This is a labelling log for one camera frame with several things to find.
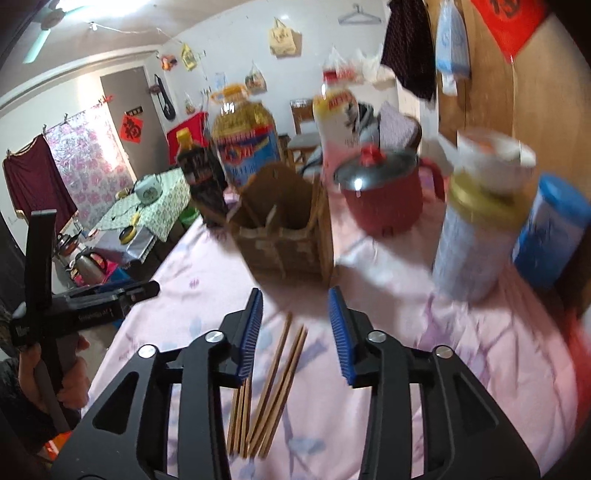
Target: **electric kettle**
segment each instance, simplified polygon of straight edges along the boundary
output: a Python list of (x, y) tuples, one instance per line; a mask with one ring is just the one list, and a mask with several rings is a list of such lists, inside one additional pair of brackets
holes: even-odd
[(107, 260), (93, 250), (84, 250), (76, 255), (74, 266), (87, 285), (100, 285), (106, 280)]

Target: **red paper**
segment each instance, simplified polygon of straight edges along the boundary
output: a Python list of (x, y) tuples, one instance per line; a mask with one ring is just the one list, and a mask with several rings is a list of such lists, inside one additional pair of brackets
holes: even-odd
[(123, 125), (121, 125), (121, 130), (119, 132), (121, 140), (127, 140), (128, 142), (133, 143), (140, 143), (142, 139), (143, 126), (143, 120), (140, 120), (139, 118), (136, 118), (134, 116), (124, 115)]
[(509, 62), (548, 15), (543, 0), (472, 0)]

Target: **stainless steel lid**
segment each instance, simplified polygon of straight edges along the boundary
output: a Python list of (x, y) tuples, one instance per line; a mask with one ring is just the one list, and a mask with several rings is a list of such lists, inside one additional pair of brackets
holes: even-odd
[(360, 155), (337, 168), (335, 183), (355, 192), (372, 190), (406, 177), (417, 164), (417, 155), (412, 151), (380, 150), (376, 145), (366, 145)]

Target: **person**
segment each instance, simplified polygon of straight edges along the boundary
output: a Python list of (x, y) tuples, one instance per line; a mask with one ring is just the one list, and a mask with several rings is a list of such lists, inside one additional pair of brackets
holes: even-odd
[[(9, 342), (9, 318), (9, 314), (0, 309), (0, 348), (8, 355), (18, 353), (0, 363), (2, 478), (46, 478), (47, 471), (33, 455), (56, 437), (57, 432), (33, 376), (34, 368), (41, 359), (41, 347), (37, 344), (16, 352)], [(89, 346), (80, 335), (77, 351), (86, 350)], [(83, 358), (78, 357), (72, 369), (64, 375), (62, 385), (57, 398), (65, 407), (78, 410), (86, 406), (90, 381)]]

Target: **blue lid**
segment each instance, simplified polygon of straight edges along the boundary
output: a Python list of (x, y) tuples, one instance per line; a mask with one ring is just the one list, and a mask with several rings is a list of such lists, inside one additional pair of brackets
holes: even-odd
[(591, 223), (591, 205), (570, 183), (554, 175), (540, 177), (540, 193), (544, 200), (562, 216), (581, 228)]

